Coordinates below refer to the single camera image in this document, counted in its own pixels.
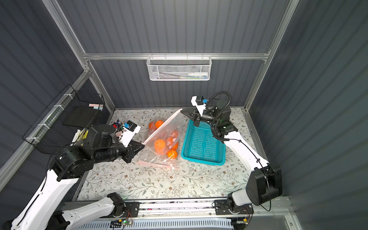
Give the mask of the clear pink-dotted zip-top bag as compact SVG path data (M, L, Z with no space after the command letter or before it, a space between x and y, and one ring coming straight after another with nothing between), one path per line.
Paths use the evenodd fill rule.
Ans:
M184 115L182 109L174 112L167 120L153 123L156 128L144 141L144 149L138 154L138 163L142 166L152 166L174 170L178 159L180 138L184 134Z

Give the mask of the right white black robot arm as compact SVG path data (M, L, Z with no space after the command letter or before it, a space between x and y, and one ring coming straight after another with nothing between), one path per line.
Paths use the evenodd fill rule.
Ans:
M238 157L249 172L247 185L229 194L228 205L231 207L254 204L260 206L279 197L283 193L281 169L272 166L246 143L238 128L231 122L229 103L219 103L208 108L208 100L203 97L191 98L192 108L182 109L195 126L201 123L210 125L212 136L224 143Z

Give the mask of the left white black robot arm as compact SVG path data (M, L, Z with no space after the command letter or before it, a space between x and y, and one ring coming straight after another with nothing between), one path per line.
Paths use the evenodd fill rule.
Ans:
M72 230L100 217L120 218L130 210L117 193L72 211L58 211L57 207L85 172L97 163L113 162L121 158L130 163L144 149L134 141L141 127L132 121L122 125L116 136L112 125L100 124L89 128L87 137L68 144L49 164L45 179L20 215L6 221L4 230Z

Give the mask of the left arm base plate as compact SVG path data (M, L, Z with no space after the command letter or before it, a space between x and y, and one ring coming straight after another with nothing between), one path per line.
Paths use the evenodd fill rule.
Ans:
M140 208L140 202L133 201L133 202L125 202L124 205L118 205L117 208L114 208L112 213L103 216L102 218L118 218L118 219L124 219L128 217L135 218L138 216Z

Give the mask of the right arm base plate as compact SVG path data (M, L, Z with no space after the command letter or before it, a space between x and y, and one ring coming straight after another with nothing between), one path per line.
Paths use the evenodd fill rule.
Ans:
M215 209L216 215L253 215L254 209L252 204L238 206L229 200L217 199L212 202L212 208Z

